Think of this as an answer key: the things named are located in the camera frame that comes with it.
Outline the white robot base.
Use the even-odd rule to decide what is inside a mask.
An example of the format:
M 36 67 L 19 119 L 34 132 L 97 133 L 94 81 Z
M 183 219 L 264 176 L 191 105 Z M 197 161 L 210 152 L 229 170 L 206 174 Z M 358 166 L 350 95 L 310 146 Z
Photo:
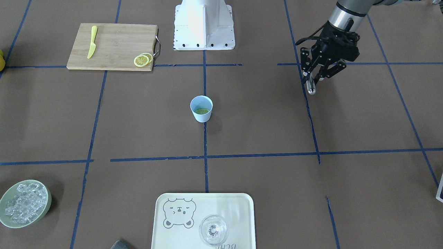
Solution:
M 224 0 L 183 0 L 174 13 L 174 50 L 235 48 L 232 7 Z

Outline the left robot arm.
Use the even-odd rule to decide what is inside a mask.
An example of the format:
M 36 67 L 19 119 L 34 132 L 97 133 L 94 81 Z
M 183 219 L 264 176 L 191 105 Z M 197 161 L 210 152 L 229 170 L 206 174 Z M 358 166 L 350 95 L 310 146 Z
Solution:
M 314 87 L 318 81 L 331 78 L 346 68 L 346 62 L 359 57 L 361 22 L 373 6 L 394 5 L 401 0 L 338 0 L 329 19 L 312 35 L 296 42 L 314 40 L 311 48 L 300 49 L 303 82 Z

